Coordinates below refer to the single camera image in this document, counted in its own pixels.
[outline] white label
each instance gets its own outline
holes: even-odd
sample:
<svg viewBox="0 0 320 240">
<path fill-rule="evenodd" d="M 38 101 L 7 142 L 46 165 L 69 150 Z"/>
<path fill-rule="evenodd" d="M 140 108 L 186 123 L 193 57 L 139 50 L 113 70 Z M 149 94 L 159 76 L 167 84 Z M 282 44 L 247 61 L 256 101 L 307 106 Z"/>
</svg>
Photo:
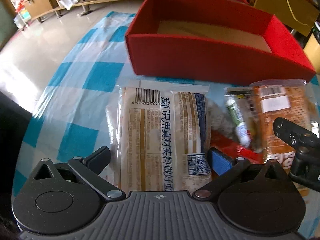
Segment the white label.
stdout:
<svg viewBox="0 0 320 240">
<path fill-rule="evenodd" d="M 277 98 L 267 98 L 261 100 L 262 112 L 277 111 L 290 107 L 290 101 L 288 96 L 282 96 Z"/>
<path fill-rule="evenodd" d="M 136 88 L 135 102 L 160 103 L 160 91 L 145 88 Z"/>
<path fill-rule="evenodd" d="M 285 94 L 285 89 L 282 86 L 268 86 L 259 88 L 260 98 L 276 96 L 280 94 Z"/>
<path fill-rule="evenodd" d="M 248 135 L 248 129 L 246 127 L 246 125 L 244 124 L 244 122 L 240 123 L 237 127 L 236 127 L 236 134 L 239 138 L 240 144 L 246 148 L 248 148 L 250 146 L 250 137 Z"/>
</svg>

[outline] blue checkered tablecloth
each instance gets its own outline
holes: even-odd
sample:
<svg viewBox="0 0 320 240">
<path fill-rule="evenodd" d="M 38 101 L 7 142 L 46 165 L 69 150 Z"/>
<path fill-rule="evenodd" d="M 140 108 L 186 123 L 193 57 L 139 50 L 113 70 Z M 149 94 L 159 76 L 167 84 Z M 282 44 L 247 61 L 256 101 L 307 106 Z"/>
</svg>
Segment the blue checkered tablecloth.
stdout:
<svg viewBox="0 0 320 240">
<path fill-rule="evenodd" d="M 105 107 L 115 85 L 125 86 L 130 79 L 209 85 L 208 97 L 224 107 L 224 88 L 232 86 L 230 84 L 134 74 L 124 42 L 124 34 L 134 16 L 110 12 L 63 60 L 44 90 L 25 133 L 15 171 L 13 196 L 20 191 L 40 159 L 66 162 L 74 156 L 86 157 L 101 146 L 110 146 Z M 311 86 L 320 103 L 316 76 Z M 300 233 L 307 238 L 313 235 L 320 219 L 319 195 L 311 191 L 305 198 L 307 215 Z"/>
</svg>

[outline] wall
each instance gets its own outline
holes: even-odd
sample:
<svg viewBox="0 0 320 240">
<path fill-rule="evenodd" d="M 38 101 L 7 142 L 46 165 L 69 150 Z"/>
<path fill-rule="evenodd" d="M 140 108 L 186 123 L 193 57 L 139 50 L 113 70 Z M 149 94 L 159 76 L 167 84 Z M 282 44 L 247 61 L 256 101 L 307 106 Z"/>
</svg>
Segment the wall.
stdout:
<svg viewBox="0 0 320 240">
<path fill-rule="evenodd" d="M 5 0 L 0 0 L 0 50 L 17 30 L 13 13 Z"/>
</svg>

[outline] packaged snack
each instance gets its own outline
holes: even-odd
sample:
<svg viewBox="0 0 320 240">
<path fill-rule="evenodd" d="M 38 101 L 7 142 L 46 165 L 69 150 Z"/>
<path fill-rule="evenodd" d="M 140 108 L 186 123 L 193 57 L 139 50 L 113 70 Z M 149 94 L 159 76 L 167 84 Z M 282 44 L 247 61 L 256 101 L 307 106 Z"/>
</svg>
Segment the packaged snack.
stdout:
<svg viewBox="0 0 320 240">
<path fill-rule="evenodd" d="M 304 80 L 266 80 L 251 84 L 260 119 L 264 160 L 276 159 L 284 169 L 291 167 L 295 150 L 274 135 L 273 121 L 284 117 L 311 130 L 304 85 Z"/>
<path fill-rule="evenodd" d="M 226 89 L 226 106 L 236 126 L 240 145 L 259 153 L 262 152 L 259 118 L 252 99 L 250 87 Z"/>
<path fill-rule="evenodd" d="M 123 88 L 120 188 L 194 192 L 211 181 L 205 86 L 139 81 Z"/>
</svg>

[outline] barcode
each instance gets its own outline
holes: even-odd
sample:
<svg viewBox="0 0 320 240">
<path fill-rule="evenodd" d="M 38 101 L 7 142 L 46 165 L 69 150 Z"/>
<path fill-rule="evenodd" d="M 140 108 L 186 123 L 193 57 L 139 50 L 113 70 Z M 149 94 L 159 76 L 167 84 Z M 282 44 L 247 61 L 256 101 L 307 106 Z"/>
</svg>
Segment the barcode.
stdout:
<svg viewBox="0 0 320 240">
<path fill-rule="evenodd" d="M 160 103 L 160 91 L 153 89 L 137 88 L 136 89 L 136 103 Z"/>
<path fill-rule="evenodd" d="M 264 87 L 264 88 L 259 88 L 259 94 L 261 98 L 266 96 L 275 96 L 279 94 L 285 94 L 285 89 L 284 87 L 281 87 L 281 86 Z"/>
</svg>

